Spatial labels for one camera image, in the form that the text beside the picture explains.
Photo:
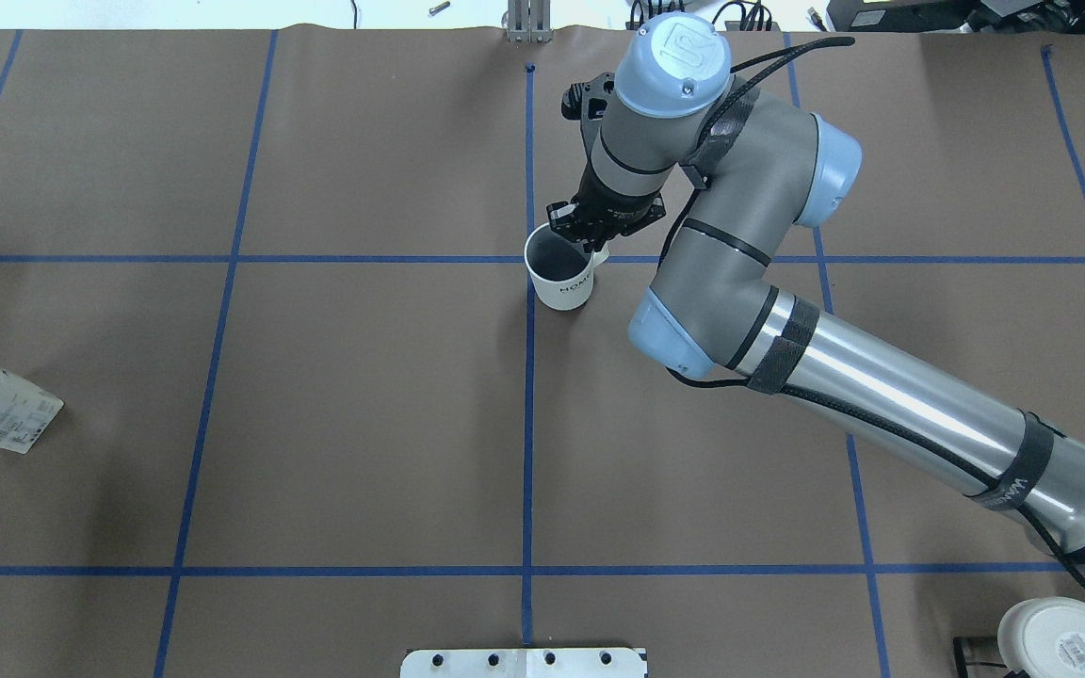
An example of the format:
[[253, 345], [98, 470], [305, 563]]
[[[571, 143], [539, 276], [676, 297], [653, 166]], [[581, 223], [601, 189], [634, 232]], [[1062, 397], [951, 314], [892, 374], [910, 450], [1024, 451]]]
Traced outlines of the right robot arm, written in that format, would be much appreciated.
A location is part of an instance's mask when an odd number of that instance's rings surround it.
[[620, 64], [572, 85], [584, 170], [545, 226], [599, 254], [666, 215], [688, 177], [628, 335], [699, 387], [751, 391], [825, 417], [995, 514], [1020, 523], [1085, 583], [1085, 442], [899, 350], [773, 276], [792, 229], [825, 226], [861, 170], [861, 146], [773, 95], [787, 63], [848, 44], [784, 44], [739, 61], [707, 20], [636, 25]]

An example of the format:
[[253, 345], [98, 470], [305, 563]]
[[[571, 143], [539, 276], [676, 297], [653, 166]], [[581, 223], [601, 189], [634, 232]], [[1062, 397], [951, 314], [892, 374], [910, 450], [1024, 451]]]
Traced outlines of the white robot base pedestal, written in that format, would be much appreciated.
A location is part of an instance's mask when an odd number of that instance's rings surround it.
[[421, 649], [400, 677], [649, 677], [642, 649], [628, 647]]

